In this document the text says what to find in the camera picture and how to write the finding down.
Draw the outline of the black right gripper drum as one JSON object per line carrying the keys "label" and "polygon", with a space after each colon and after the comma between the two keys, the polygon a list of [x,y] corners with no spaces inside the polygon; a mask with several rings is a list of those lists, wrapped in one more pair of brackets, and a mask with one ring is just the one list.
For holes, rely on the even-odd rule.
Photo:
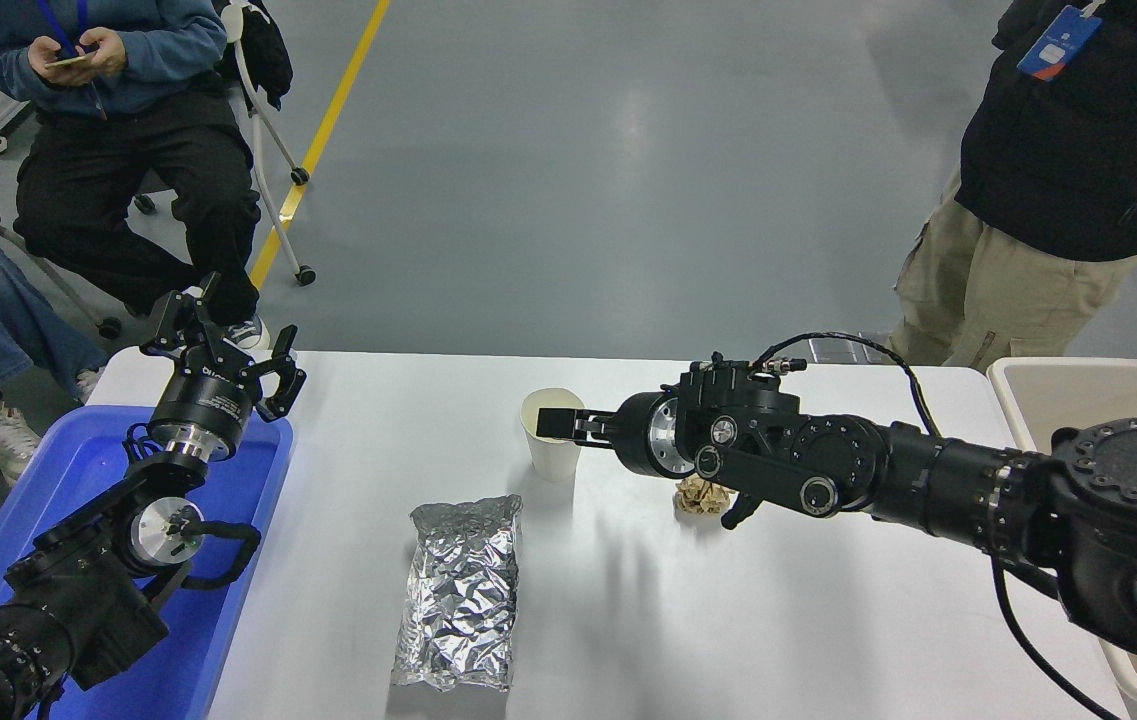
{"label": "black right gripper drum", "polygon": [[613,452],[620,464],[632,473],[646,477],[665,477],[656,460],[649,439],[652,415],[659,409],[667,396],[645,392],[629,396],[613,414]]}

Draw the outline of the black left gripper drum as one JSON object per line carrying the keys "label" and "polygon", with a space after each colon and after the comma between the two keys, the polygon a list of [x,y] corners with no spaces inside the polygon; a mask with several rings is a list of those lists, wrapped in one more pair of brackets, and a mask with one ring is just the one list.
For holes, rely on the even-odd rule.
{"label": "black left gripper drum", "polygon": [[240,373],[251,357],[175,357],[151,419],[149,437],[172,447],[236,448],[251,419],[254,398]]}

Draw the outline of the seated person's left hand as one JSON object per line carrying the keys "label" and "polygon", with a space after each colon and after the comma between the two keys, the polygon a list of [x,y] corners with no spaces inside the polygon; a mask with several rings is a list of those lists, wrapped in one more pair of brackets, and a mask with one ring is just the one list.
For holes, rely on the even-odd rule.
{"label": "seated person's left hand", "polygon": [[88,72],[89,76],[117,76],[128,64],[123,38],[115,28],[85,28],[78,38],[78,45],[94,47],[91,58],[78,65],[78,69]]}

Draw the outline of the seated person's right hand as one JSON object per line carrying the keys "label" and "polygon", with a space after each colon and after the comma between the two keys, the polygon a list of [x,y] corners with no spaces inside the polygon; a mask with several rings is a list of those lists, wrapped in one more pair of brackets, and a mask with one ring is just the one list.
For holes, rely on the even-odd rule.
{"label": "seated person's right hand", "polygon": [[53,38],[39,36],[30,42],[27,59],[30,68],[38,74],[48,86],[73,88],[84,86],[94,78],[94,67],[91,61],[63,64],[61,45]]}

